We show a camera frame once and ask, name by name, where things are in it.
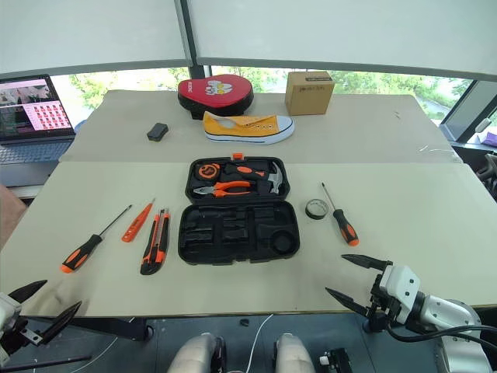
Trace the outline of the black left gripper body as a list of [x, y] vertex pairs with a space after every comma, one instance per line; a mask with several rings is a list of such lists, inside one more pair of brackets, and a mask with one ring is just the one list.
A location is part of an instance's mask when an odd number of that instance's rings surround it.
[[7, 329], [1, 336], [2, 356], [11, 356], [29, 344], [38, 346], [42, 342], [42, 336], [27, 328], [28, 320], [19, 318], [13, 323], [13, 327]]

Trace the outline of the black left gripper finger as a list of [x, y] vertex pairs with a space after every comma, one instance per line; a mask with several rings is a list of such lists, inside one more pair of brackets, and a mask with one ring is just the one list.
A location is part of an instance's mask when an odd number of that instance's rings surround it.
[[76, 302], [69, 308], [65, 309], [59, 316], [57, 316], [50, 327], [43, 331], [40, 336], [40, 344], [48, 344], [56, 335], [59, 334], [75, 317], [78, 309], [82, 305], [82, 301]]
[[46, 283], [47, 280], [34, 281], [21, 288], [15, 289], [9, 293], [9, 297], [14, 299], [16, 302], [24, 302], [36, 294]]

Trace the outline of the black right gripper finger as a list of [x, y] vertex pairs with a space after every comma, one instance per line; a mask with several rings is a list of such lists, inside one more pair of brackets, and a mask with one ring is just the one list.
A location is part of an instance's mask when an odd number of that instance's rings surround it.
[[393, 264], [390, 260], [379, 260], [362, 254], [342, 254], [341, 257], [360, 267], [367, 269], [373, 268], [379, 271], [385, 271], [387, 266]]
[[325, 287], [325, 290], [341, 305], [345, 306], [347, 309], [365, 317], [371, 317], [373, 311], [371, 307], [362, 306], [356, 303], [353, 298], [348, 295], [343, 294], [340, 291]]

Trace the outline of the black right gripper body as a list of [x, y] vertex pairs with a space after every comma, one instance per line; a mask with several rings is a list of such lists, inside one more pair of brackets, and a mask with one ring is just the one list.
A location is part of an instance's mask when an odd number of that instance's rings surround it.
[[398, 315], [401, 304], [397, 298], [389, 295], [381, 282], [389, 279], [393, 266], [386, 266], [382, 274], [378, 274], [371, 288], [371, 305], [367, 307], [367, 320], [363, 323], [366, 333], [379, 333], [387, 328]]

